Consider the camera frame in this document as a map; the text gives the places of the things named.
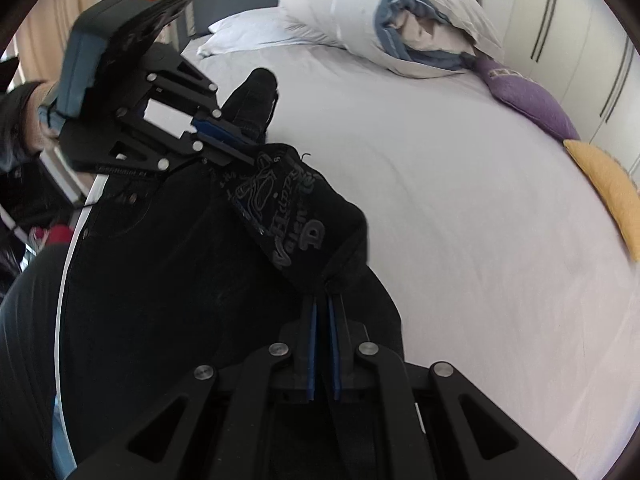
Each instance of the black pants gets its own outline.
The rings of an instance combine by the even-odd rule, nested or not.
[[[6,480],[54,478],[51,417],[56,307],[67,245],[46,247],[0,305],[0,471]]]
[[[402,353],[398,312],[372,272],[344,301],[348,317],[364,322],[373,340]],[[245,232],[209,166],[186,168],[160,187],[110,178],[83,228],[63,297],[62,408],[76,462],[124,430],[188,370],[236,364],[276,341],[280,327],[299,317],[301,303]],[[47,337],[52,347],[52,333]],[[45,361],[51,378],[52,358]],[[50,439],[51,401],[49,388],[30,432],[46,436],[39,442]],[[314,414],[331,436],[327,415]],[[289,447],[275,457],[272,478],[344,478],[336,460],[327,460],[337,455],[335,435],[327,444],[298,420],[293,412],[282,417],[280,441]],[[50,461],[42,446],[25,449]]]

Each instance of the white bed sheet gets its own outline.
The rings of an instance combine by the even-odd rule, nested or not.
[[[268,141],[364,211],[407,360],[451,362],[600,480],[640,418],[639,272],[562,146],[470,73],[412,80],[319,45],[194,61],[220,102],[275,73]]]

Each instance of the purple cushion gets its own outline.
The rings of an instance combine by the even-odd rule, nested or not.
[[[535,81],[491,59],[478,59],[475,72],[493,96],[536,123],[553,138],[580,140],[571,119],[553,96]]]

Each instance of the yellow cushion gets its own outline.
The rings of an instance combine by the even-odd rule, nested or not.
[[[626,171],[601,149],[566,140],[564,146],[607,205],[631,257],[640,260],[640,197]]]

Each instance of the cable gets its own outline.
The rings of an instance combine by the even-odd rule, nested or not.
[[[32,215],[32,216],[29,216],[27,218],[23,218],[23,219],[21,219],[19,221],[15,221],[15,225],[0,237],[0,246],[2,246],[13,234],[15,234],[16,230],[18,230],[19,228],[21,228],[24,225],[29,225],[31,223],[39,222],[41,220],[48,220],[52,216],[59,215],[60,213],[80,211],[80,210],[85,209],[87,207],[92,207],[92,206],[97,205],[99,203],[106,202],[107,200],[115,200],[117,197],[123,195],[124,192],[126,191],[126,189],[127,189],[127,186],[125,186],[120,192],[116,193],[115,195],[101,196],[98,200],[96,200],[95,202],[91,202],[90,204],[82,204],[82,205],[61,207],[61,208],[59,208],[57,210],[54,210],[54,211],[43,211],[43,212],[38,213],[36,215]]]

